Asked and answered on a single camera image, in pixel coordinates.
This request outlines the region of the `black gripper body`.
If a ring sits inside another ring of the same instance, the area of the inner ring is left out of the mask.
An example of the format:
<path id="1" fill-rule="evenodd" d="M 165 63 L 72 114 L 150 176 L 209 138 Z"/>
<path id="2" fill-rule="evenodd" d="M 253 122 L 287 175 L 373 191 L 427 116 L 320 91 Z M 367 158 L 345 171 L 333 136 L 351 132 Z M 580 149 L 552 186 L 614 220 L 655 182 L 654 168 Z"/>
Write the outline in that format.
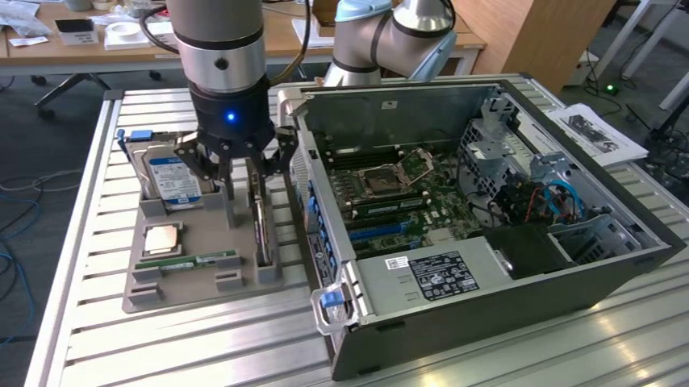
<path id="1" fill-rule="evenodd" d="M 263 151 L 275 138 L 269 118 L 269 80 L 247 89 L 215 93 L 188 81 L 197 116 L 199 142 L 212 152 Z"/>

